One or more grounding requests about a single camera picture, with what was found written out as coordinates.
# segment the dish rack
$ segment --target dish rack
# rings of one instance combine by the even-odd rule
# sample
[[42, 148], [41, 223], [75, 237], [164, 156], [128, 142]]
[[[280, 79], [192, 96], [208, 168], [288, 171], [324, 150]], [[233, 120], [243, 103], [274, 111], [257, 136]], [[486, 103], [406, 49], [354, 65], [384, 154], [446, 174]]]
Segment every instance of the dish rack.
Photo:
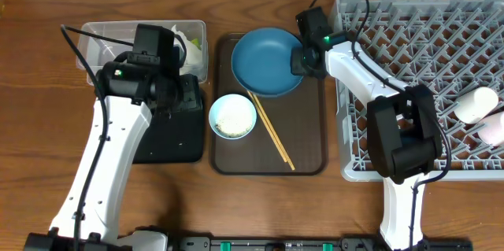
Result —
[[[477, 135], [483, 124], [464, 124], [454, 115], [455, 99], [481, 86], [498, 93], [492, 113], [504, 109], [504, 0], [369, 1], [359, 42], [387, 72], [431, 89], [452, 147], [451, 170], [443, 180], [504, 179], [504, 146], [485, 144]], [[335, 0], [330, 21], [335, 31], [355, 33], [364, 15], [364, 0]], [[343, 177], [380, 181], [367, 151], [364, 106], [339, 81], [336, 93]], [[446, 162], [443, 147], [431, 176]]]

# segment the wooden chopstick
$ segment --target wooden chopstick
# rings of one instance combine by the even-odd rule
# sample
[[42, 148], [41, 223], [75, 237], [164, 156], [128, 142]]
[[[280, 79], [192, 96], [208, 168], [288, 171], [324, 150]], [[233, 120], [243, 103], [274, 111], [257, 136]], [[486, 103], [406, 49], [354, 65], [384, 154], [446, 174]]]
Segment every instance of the wooden chopstick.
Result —
[[262, 122], [265, 124], [266, 130], [268, 130], [269, 135], [271, 136], [271, 139], [275, 143], [276, 149], [278, 150], [278, 153], [280, 153], [280, 156], [283, 159], [283, 162], [287, 162], [292, 170], [295, 170], [294, 164], [292, 164], [292, 161], [287, 154], [287, 151], [284, 148], [284, 145], [282, 145], [282, 142], [280, 141], [280, 138], [278, 138], [278, 135], [275, 132], [275, 129], [273, 128], [271, 122], [269, 121], [268, 116], [266, 115], [265, 110], [262, 108], [261, 103], [259, 102], [258, 97], [255, 94], [252, 94], [249, 90], [247, 91], [249, 94], [250, 98], [252, 99], [252, 102], [255, 105], [255, 108], [258, 110], [259, 116], [261, 117]]

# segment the wooden table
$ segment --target wooden table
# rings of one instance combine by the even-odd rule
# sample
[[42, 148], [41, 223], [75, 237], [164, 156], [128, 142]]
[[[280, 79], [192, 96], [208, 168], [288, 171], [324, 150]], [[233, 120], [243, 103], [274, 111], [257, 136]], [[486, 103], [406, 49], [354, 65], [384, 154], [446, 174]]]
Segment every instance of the wooden table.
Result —
[[[206, 22], [210, 64], [229, 32], [277, 26], [296, 31], [312, 0], [6, 0], [0, 20], [0, 249], [21, 249], [46, 232], [72, 184], [91, 126], [93, 90], [76, 69], [59, 25], [89, 21]], [[320, 0], [326, 10], [333, 0]], [[213, 100], [213, 71], [202, 85]], [[349, 183], [339, 172], [335, 82], [326, 80], [327, 169], [315, 177], [230, 177], [209, 165], [135, 165], [120, 213], [121, 234], [158, 224], [215, 236], [333, 238], [375, 234], [381, 183]], [[504, 183], [434, 183], [422, 228], [431, 237], [470, 238], [477, 250], [502, 249]]]

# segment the blue plate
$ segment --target blue plate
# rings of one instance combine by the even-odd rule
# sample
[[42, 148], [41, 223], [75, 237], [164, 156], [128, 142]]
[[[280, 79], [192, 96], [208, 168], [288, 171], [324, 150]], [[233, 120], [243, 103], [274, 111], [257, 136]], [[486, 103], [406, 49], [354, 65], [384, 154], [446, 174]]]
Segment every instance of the blue plate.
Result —
[[295, 36], [279, 28], [248, 32], [233, 50], [233, 74], [243, 87], [257, 95], [286, 94], [302, 81], [302, 76], [291, 74], [291, 50], [300, 46]]

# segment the white bowl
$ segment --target white bowl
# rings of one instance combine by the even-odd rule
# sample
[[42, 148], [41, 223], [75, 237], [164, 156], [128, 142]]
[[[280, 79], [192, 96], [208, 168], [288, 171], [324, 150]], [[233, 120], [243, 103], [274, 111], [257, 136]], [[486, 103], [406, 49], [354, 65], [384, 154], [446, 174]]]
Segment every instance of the white bowl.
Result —
[[[220, 97], [213, 103], [208, 115], [210, 127], [215, 134], [230, 140], [236, 140], [249, 134], [254, 128], [257, 118], [258, 114], [254, 104], [240, 94], [227, 94]], [[219, 130], [219, 127], [226, 127], [232, 131], [226, 134], [226, 132]]]

